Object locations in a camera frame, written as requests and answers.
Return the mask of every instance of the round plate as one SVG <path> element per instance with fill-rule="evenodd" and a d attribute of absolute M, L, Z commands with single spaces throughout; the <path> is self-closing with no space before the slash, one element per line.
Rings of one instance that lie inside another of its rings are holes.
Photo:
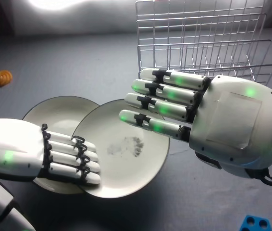
<path fill-rule="evenodd" d="M 123 109 L 144 113 L 124 100 L 111 101 L 89 113 L 74 132 L 97 147 L 101 184 L 83 187 L 97 197 L 117 198 L 143 188 L 159 172 L 168 153 L 168 137 L 120 121 Z"/>
<path fill-rule="evenodd" d="M 23 120 L 41 126 L 48 125 L 48 130 L 72 136 L 75 128 L 92 110 L 99 105 L 76 96 L 60 96 L 45 100 L 34 106 Z M 78 186 L 43 178 L 35 178 L 34 183 L 55 193 L 82 193 Z"/>

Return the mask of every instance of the robotic hand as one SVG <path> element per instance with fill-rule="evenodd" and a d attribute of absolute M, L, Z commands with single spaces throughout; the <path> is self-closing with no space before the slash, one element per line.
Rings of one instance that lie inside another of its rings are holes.
<path fill-rule="evenodd" d="M 32 181 L 36 177 L 99 184 L 100 171 L 95 145 L 82 137 L 47 131 L 32 123 L 0 119 L 0 179 Z M 13 196 L 0 184 L 0 228 L 33 231 L 19 212 Z"/>
<path fill-rule="evenodd" d="M 132 89 L 139 94 L 126 96 L 129 105 L 191 127 L 129 110 L 120 112 L 122 121 L 188 142 L 206 164 L 272 186 L 272 89 L 242 78 L 153 68 L 142 70 Z"/>

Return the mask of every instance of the metal wire rack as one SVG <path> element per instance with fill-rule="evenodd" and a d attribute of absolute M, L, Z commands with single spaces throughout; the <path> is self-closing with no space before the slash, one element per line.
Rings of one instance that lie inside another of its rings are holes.
<path fill-rule="evenodd" d="M 265 0 L 136 2 L 138 67 L 208 77 L 225 74 L 267 85 L 271 41 L 260 40 Z"/>

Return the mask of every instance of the ceramic plate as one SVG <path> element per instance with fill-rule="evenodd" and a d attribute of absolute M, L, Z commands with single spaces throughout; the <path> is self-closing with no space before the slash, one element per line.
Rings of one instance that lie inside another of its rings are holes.
<path fill-rule="evenodd" d="M 33 107 L 23 120 L 41 126 L 48 125 L 48 130 L 72 136 L 78 124 L 99 105 L 76 96 L 61 96 L 45 100 Z M 34 183 L 55 193 L 82 193 L 78 186 L 43 178 L 34 179 Z"/>
<path fill-rule="evenodd" d="M 159 172 L 168 153 L 168 137 L 120 121 L 123 109 L 163 119 L 124 100 L 106 103 L 83 119 L 74 135 L 95 144 L 101 167 L 101 184 L 83 188 L 97 197 L 117 198 L 143 188 Z"/>

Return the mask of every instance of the blue object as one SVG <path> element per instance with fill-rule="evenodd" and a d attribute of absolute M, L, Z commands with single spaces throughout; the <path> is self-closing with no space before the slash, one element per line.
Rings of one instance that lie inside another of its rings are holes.
<path fill-rule="evenodd" d="M 272 231 L 269 220 L 247 215 L 239 231 Z"/>

